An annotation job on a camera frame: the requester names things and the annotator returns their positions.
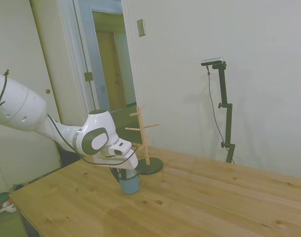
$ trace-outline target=door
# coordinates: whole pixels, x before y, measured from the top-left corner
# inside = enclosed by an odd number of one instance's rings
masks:
[[[111,111],[126,107],[121,71],[112,32],[97,33],[103,74],[105,76]]]
[[[0,73],[6,69],[10,78],[40,94],[48,103],[48,113],[59,120],[29,0],[0,0]],[[5,189],[58,167],[53,141],[0,125],[0,172],[4,176],[0,183],[5,183]]]

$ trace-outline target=black object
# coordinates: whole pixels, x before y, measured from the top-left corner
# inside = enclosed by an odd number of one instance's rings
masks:
[[[146,159],[139,160],[136,170],[142,175],[150,175],[159,172],[164,166],[161,159],[150,158],[150,164],[146,164]]]
[[[221,64],[213,65],[212,68],[219,70],[221,98],[222,98],[222,102],[219,104],[219,108],[226,108],[225,141],[221,142],[221,147],[228,148],[226,162],[227,163],[231,163],[232,160],[233,160],[233,154],[234,154],[234,150],[235,150],[235,144],[230,143],[230,137],[231,137],[231,118],[232,118],[233,104],[229,104],[227,102],[226,82],[225,82],[226,62],[224,61]]]

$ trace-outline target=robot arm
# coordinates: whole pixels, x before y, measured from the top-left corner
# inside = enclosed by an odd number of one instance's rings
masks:
[[[108,111],[90,112],[83,127],[63,125],[47,114],[47,103],[43,98],[6,76],[0,74],[1,125],[37,132],[67,151],[94,156],[97,165],[124,169],[137,166],[132,144],[119,138]]]

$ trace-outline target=wall plate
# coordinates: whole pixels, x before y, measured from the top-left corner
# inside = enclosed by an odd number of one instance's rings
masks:
[[[137,21],[137,29],[139,30],[139,36],[145,36],[146,32],[145,32],[145,25],[144,25],[144,19],[138,20]]]

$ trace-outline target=cable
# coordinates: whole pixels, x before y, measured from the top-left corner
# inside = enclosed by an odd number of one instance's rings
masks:
[[[211,104],[212,104],[212,110],[213,110],[214,121],[215,121],[215,124],[216,124],[216,128],[218,129],[219,134],[220,134],[220,136],[221,136],[221,138],[222,138],[222,141],[223,141],[223,143],[225,144],[223,135],[222,135],[222,133],[221,133],[221,131],[220,131],[220,129],[219,129],[219,125],[218,125],[218,122],[216,121],[216,117],[215,117],[214,103],[213,103],[212,96],[211,96],[211,86],[210,86],[210,74],[211,74],[211,73],[210,73],[210,71],[209,71],[209,66],[206,66],[206,69],[208,70],[208,77],[209,77],[209,95],[210,95]]]
[[[65,140],[65,138],[62,136],[62,134],[61,134],[61,132],[58,130],[58,128],[57,128],[57,126],[56,126],[56,124],[55,124],[55,122],[54,122],[54,120],[51,118],[51,116],[50,115],[47,115],[48,117],[49,117],[49,119],[51,120],[51,122],[53,123],[53,125],[54,125],[54,127],[55,127],[55,129],[56,129],[56,131],[58,132],[58,134],[60,135],[60,137],[63,139],[63,141],[76,153],[76,154],[79,154],[66,140]],[[135,148],[135,150],[133,151],[133,153],[127,158],[127,159],[125,159],[123,162],[120,162],[120,163],[117,163],[117,164],[104,164],[104,163],[93,163],[93,162],[89,162],[89,161],[87,161],[85,158],[83,158],[83,157],[81,157],[81,159],[84,161],[84,162],[86,162],[86,163],[88,163],[88,164],[96,164],[96,165],[120,165],[120,164],[123,164],[123,163],[125,163],[125,162],[127,162],[134,154],[135,154],[135,152],[136,152],[136,150],[137,150],[137,148],[138,148],[138,146],[135,146],[135,145],[132,145],[132,147],[136,147]]]
[[[2,96],[4,94],[4,90],[6,90],[6,86],[7,86],[7,76],[9,75],[9,69],[7,69],[7,71],[3,74],[4,75],[4,84],[3,84],[3,88],[0,94],[0,101],[2,99]],[[5,103],[5,101],[0,102],[0,106],[3,105]]]

